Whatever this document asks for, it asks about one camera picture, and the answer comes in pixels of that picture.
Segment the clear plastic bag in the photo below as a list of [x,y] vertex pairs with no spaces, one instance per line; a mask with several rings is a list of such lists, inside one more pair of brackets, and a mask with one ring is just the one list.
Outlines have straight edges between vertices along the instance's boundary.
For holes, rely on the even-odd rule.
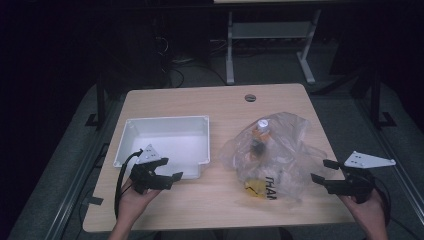
[[[255,158],[250,151],[252,130],[260,119],[269,121],[270,138],[265,153]],[[308,120],[287,112],[260,119],[227,141],[218,155],[225,168],[236,172],[248,195],[267,200],[299,200],[312,183],[311,173],[334,175],[322,164],[327,154],[304,143]]]

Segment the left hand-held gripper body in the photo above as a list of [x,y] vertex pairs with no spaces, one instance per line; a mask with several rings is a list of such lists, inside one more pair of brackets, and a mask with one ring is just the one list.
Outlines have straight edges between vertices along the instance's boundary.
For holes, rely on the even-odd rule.
[[160,154],[149,144],[140,156],[135,160],[131,172],[130,179],[133,181],[133,188],[136,192],[142,194],[146,190],[169,190],[173,183],[170,181],[171,176],[158,175],[155,170],[147,168],[147,163],[160,160]]

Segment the person's left hand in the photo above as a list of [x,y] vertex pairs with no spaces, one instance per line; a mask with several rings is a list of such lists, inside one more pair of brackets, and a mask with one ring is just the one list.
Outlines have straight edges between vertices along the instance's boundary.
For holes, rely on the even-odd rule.
[[136,221],[160,193],[160,190],[147,190],[140,194],[134,190],[133,181],[128,179],[122,187],[118,220]]

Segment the black metal stand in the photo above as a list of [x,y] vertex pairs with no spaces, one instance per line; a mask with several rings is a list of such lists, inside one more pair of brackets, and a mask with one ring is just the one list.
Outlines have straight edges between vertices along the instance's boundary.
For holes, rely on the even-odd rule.
[[371,78],[370,119],[374,127],[381,130],[383,127],[395,127],[396,123],[389,112],[380,111],[381,79],[377,71]]
[[99,130],[106,118],[106,109],[105,109],[105,88],[104,81],[101,75],[98,76],[96,80],[96,103],[97,103],[97,112],[91,114],[85,125],[90,127],[95,127]]

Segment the orange drink bottle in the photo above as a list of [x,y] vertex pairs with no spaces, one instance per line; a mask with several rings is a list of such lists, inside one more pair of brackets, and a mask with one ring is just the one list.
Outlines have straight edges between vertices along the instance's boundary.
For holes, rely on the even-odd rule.
[[251,155],[255,158],[261,157],[266,151],[266,145],[270,138],[269,121],[260,119],[252,130]]

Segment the white metal desk frame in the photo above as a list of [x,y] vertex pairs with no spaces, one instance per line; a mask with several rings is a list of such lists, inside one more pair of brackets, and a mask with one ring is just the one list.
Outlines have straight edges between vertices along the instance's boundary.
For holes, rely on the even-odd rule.
[[299,22],[248,22],[233,21],[233,13],[228,14],[226,84],[234,85],[233,41],[242,39],[303,39],[303,49],[296,53],[298,62],[308,84],[314,84],[315,78],[307,61],[307,56],[315,36],[321,10],[314,12],[309,21]]

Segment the person's right hand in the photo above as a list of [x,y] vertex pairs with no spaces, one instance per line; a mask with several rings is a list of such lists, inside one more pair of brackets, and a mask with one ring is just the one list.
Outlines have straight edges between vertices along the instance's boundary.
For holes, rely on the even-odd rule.
[[339,195],[352,214],[355,221],[364,231],[383,230],[386,228],[383,201],[376,190],[371,192],[370,198],[364,203],[356,203],[352,197]]

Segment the white plastic tray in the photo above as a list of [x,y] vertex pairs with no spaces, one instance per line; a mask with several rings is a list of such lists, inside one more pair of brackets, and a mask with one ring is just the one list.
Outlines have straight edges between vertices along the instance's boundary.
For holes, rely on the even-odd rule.
[[120,168],[130,154],[143,150],[132,158],[126,173],[135,163],[168,158],[165,166],[155,172],[172,175],[182,172],[183,179],[198,179],[210,163],[209,117],[180,116],[128,119],[117,148],[113,166]]

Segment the grey floor rail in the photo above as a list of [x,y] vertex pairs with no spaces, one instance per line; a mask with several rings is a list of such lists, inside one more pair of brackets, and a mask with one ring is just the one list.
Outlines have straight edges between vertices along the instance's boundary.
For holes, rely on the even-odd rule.
[[63,201],[59,205],[58,212],[44,240],[61,240],[64,235],[80,198],[80,194],[94,169],[97,158],[101,154],[106,154],[108,142],[111,141],[122,106],[123,97],[117,100],[106,101],[106,119],[102,126],[98,130],[95,130],[90,136],[81,162],[76,173],[73,175],[71,185]]
[[407,171],[403,167],[401,158],[395,153],[395,150],[383,134],[382,128],[379,127],[379,125],[374,124],[371,120],[370,110],[367,108],[365,101],[355,99],[354,103],[362,118],[365,120],[368,128],[380,145],[380,148],[383,150],[384,155],[387,158],[394,159],[396,161],[396,165],[393,167],[395,178],[399,182],[417,217],[424,225],[424,197],[418,191],[416,185],[413,183]]

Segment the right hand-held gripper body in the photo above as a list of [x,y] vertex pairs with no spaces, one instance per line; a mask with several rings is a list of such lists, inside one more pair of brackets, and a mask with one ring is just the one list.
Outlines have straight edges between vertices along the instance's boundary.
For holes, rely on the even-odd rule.
[[385,204],[386,195],[376,186],[376,178],[370,172],[372,168],[395,166],[394,159],[386,159],[354,151],[343,163],[339,163],[345,176],[344,180],[326,180],[324,187],[329,194],[353,196],[356,202],[366,202],[373,190],[376,190]]

